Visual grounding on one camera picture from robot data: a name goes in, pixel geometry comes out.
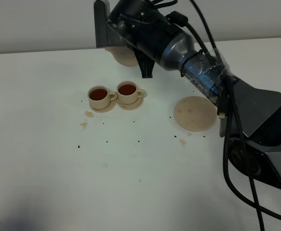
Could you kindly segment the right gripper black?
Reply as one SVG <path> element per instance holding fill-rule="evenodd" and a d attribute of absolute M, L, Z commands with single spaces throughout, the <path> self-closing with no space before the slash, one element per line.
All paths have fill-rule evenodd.
<path fill-rule="evenodd" d="M 142 78 L 153 78 L 154 64 L 183 65 L 188 55 L 186 16 L 159 9 L 169 3 L 156 0 L 121 0 L 108 16 L 108 25 L 133 49 Z"/>

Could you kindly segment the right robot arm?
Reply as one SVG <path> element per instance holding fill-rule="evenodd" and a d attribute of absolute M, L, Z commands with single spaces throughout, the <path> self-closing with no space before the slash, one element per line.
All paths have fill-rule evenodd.
<path fill-rule="evenodd" d="M 154 64 L 186 77 L 225 116 L 228 159 L 242 174 L 281 189 L 281 93 L 254 88 L 233 75 L 179 12 L 162 15 L 160 0 L 121 0 L 107 24 L 130 45 L 144 78 Z"/>

